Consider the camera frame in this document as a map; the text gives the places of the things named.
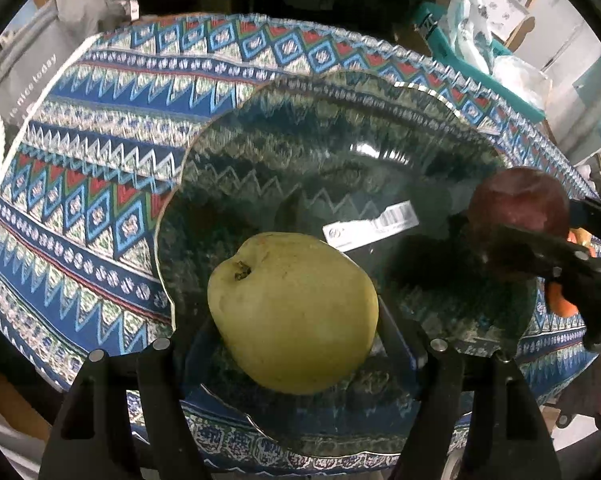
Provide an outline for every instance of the teal object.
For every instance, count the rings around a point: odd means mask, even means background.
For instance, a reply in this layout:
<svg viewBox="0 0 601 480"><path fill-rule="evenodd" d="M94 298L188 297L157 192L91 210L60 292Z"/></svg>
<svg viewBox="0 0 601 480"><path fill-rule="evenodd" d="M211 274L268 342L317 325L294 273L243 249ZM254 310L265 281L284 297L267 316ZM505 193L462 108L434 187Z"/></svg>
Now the teal object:
<svg viewBox="0 0 601 480"><path fill-rule="evenodd" d="M466 78L472 78L477 83L481 83L486 88L494 91L505 99L516 112L532 121L532 123L540 123L545 120L543 111L521 99L491 76L481 72L465 60L456 57L445 33L437 25L444 15L445 9L443 7L425 2L415 10L412 18L413 23L419 28L420 34L430 47L432 57L445 65L451 66ZM497 40L492 40L492 50L494 51L494 57L512 55L512 52Z"/></svg>

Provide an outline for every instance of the blue patterned fabric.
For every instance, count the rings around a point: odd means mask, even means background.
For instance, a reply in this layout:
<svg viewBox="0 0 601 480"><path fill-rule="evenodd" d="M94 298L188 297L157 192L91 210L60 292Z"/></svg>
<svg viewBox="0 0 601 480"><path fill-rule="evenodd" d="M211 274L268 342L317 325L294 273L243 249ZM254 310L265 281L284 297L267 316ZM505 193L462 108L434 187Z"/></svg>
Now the blue patterned fabric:
<svg viewBox="0 0 601 480"><path fill-rule="evenodd" d="M29 122L0 187L0 329L67 389L87 353L138 351L170 335L154 234L180 179L186 147L205 124L285 73L369 70L432 89L514 165L556 175L593 196L559 150L492 91L439 62L384 41L263 16L189 15L102 36L63 73ZM601 254L601 245L596 245ZM542 399L594 358L580 316L548 313L539 292L517 362ZM395 456L312 458L281 449L200 393L184 412L212 466L271 474L383 468ZM138 395L134 430L144 434ZM219 413L220 405L213 410ZM452 447L461 446L466 422Z"/></svg>

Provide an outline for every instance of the gray bag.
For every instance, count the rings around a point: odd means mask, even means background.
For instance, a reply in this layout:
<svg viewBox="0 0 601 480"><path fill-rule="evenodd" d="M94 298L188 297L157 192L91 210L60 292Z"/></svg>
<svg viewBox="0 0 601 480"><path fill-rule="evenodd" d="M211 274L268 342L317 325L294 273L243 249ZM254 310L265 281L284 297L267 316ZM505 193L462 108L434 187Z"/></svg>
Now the gray bag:
<svg viewBox="0 0 601 480"><path fill-rule="evenodd" d="M6 150L28 107L89 36L130 21L123 0L50 0L31 22L0 39L0 115Z"/></svg>

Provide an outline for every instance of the orange fruit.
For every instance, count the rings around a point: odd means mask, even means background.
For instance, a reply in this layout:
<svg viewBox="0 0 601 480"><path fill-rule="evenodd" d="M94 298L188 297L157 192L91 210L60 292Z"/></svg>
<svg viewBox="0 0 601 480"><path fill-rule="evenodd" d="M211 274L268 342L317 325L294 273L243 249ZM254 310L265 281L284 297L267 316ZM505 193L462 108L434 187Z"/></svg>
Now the orange fruit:
<svg viewBox="0 0 601 480"><path fill-rule="evenodd" d="M563 298L563 287L560 283L545 283L545 303L560 317L572 317L578 313L577 306Z"/></svg>
<svg viewBox="0 0 601 480"><path fill-rule="evenodd" d="M574 229L574 234L577 238L577 244L589 247L590 243L592 243L592 234L588 231L585 231L582 227Z"/></svg>

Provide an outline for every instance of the barcode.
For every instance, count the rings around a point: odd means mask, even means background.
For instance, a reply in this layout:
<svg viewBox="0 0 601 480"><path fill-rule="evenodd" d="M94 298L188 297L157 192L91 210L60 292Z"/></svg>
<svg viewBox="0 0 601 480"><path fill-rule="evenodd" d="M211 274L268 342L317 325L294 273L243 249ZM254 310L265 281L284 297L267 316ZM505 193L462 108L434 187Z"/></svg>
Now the barcode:
<svg viewBox="0 0 601 480"><path fill-rule="evenodd" d="M389 206L381 213L381 216L372 221L376 229L383 229L399 224L418 225L418 218L414 208L409 202L401 202Z"/></svg>
<svg viewBox="0 0 601 480"><path fill-rule="evenodd" d="M351 220L323 226L325 240L345 252L390 237L418 225L412 205L401 202L389 206L373 220Z"/></svg>

